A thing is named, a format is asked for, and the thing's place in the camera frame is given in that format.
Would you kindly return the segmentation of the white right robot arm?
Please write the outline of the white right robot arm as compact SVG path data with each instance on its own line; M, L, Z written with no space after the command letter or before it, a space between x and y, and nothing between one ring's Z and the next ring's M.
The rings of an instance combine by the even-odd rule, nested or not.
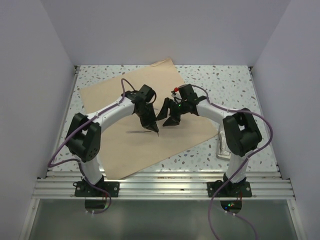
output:
M208 93L199 96L195 88L203 90L193 84L175 88L171 92L171 98L164 99L156 119L165 119L162 124L164 127L178 126L181 116L185 114L193 114L218 123L230 150L230 162L223 177L222 189L227 196L235 196L241 190L240 184L246 181L249 157L258 149L262 134L253 117L254 113L249 109L227 109L213 104Z

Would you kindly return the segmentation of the beige cloth drape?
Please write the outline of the beige cloth drape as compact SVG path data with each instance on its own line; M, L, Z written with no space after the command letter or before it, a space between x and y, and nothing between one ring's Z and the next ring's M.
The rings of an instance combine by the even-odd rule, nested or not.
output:
M90 114L113 103L121 96L121 79L128 80L135 89L146 84L155 90L155 112L158 113L164 99L171 91L184 84L172 60L167 58L149 66L115 69L106 65L83 65L79 79L85 111ZM135 172L150 167L169 157L197 146L218 134L217 128L204 117L184 114L178 126L163 127L157 122L159 137L154 132L141 131L140 119L136 114L127 116L108 127L101 136L99 160L109 180L120 180Z

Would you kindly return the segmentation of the clear suture packet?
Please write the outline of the clear suture packet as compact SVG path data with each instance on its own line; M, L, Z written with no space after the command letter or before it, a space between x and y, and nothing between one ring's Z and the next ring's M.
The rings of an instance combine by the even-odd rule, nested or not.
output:
M224 133L219 134L219 149L222 155L227 155L229 152L226 136L224 135Z

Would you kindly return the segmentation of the metal instrument tray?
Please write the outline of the metal instrument tray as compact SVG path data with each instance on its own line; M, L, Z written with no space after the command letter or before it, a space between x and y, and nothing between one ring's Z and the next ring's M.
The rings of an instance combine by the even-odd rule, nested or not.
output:
M227 145L225 130L221 126L218 129L216 157L225 161L229 161L231 159L231 151Z

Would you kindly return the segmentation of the steel scalpel handle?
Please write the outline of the steel scalpel handle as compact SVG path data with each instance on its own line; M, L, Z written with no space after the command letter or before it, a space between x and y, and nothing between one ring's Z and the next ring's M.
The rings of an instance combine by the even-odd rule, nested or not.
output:
M151 133L150 130L129 130L126 131L127 134L143 134L143 133Z

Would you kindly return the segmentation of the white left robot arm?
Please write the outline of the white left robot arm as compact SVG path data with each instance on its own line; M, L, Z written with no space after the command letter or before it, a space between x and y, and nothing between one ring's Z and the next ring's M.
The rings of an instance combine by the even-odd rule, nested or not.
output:
M97 159L102 133L132 114L139 117L144 129L158 133L156 114L151 103L156 96L156 92L144 84L140 90L126 91L115 102L97 112L87 115L77 113L73 117L65 145L79 160L79 169L87 182L86 190L92 196L99 196L104 190L104 184L101 182L103 175Z

